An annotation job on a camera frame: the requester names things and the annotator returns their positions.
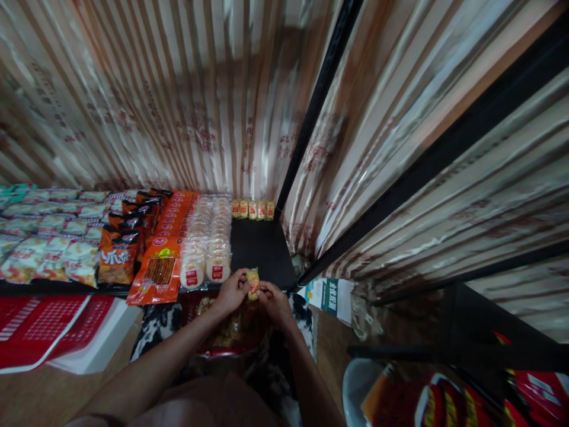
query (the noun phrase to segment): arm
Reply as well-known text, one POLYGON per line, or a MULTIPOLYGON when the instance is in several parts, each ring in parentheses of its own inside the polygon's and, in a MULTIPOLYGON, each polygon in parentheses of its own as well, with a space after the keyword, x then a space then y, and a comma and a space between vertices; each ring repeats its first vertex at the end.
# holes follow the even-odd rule
POLYGON ((260 282, 259 301, 275 326, 283 331, 289 345, 292 372, 295 378, 298 405, 304 427, 346 427, 318 367, 304 342, 292 316, 287 296, 275 285, 260 282))
POLYGON ((222 285, 211 309, 120 371, 75 418, 97 415, 126 424, 147 411, 205 338, 239 307, 251 287, 247 270, 238 270, 222 285))

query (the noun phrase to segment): person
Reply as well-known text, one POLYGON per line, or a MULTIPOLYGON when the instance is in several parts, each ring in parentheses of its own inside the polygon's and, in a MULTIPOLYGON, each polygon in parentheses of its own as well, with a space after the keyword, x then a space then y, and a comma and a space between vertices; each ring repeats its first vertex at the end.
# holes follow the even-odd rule
MULTIPOLYGON (((173 379, 216 326, 243 302, 248 269, 233 274, 211 309, 122 369, 67 427, 285 426, 242 379, 201 377, 176 388, 173 379)), ((286 338, 303 427, 345 427, 290 309, 285 293, 260 282, 259 303, 286 338)))

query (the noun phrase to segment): wooden floor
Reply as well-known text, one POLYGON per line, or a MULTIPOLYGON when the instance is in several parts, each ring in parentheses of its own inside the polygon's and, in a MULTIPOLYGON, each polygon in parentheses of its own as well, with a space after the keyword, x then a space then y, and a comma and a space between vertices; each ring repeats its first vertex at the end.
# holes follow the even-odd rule
MULTIPOLYGON (((317 364, 343 414, 342 377, 350 361, 346 346, 356 337, 351 328, 335 317, 323 312, 316 316, 317 364)), ((136 323, 100 374, 79 376, 45 365, 32 372, 0 375, 0 426, 65 425, 104 383, 127 365, 139 330, 136 323)))

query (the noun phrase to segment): black shelf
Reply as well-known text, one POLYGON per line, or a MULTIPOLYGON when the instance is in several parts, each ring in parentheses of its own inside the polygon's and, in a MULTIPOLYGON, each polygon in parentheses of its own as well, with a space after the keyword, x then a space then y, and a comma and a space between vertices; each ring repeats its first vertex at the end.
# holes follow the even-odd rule
MULTIPOLYGON (((259 268, 263 280, 281 289, 290 289, 296 283, 295 269, 290 259, 285 234, 279 221, 251 221, 234 219, 231 229, 231 271, 240 268, 259 268)), ((218 291, 221 283, 206 282, 198 289, 180 288, 189 292, 218 291)), ((130 285, 99 284, 92 288, 79 282, 36 280, 29 285, 13 285, 0 280, 0 297, 30 297, 55 295, 112 295, 126 297, 130 285)))

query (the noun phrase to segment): spicy gluten strip package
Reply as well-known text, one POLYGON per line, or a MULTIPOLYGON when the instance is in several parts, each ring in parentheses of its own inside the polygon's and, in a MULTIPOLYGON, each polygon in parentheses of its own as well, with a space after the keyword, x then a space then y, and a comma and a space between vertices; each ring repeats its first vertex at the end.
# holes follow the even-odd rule
POLYGON ((151 239, 126 304, 163 304, 178 299, 181 241, 180 237, 151 239))

